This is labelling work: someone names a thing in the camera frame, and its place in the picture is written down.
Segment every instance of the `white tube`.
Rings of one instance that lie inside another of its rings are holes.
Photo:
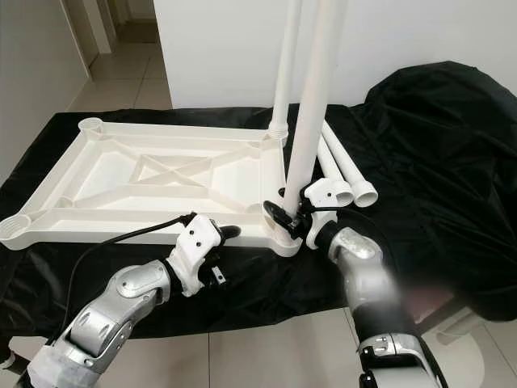
[[[359,168],[357,168],[345,147],[343,147],[326,121],[323,122],[322,134],[345,180],[352,188],[355,204],[360,208],[373,205],[377,201],[379,194],[377,194],[373,185],[364,179],[361,171],[359,171]]]
[[[339,167],[336,164],[332,154],[330,153],[329,146],[325,143],[325,139],[320,137],[320,141],[317,144],[317,160],[320,161],[322,166],[323,175],[326,178],[334,181],[335,192],[337,193],[339,206],[347,206],[354,200],[354,195],[350,184],[345,182]]]
[[[289,0],[284,42],[280,52],[278,75],[276,76],[275,106],[273,107],[271,123],[269,123],[269,136],[274,139],[282,139],[284,145],[288,136],[289,96],[292,89],[292,73],[300,16],[301,0]]]
[[[345,0],[320,0],[318,3],[309,68],[285,187],[284,209],[292,217],[298,210],[300,190],[310,182],[313,174],[346,5]]]

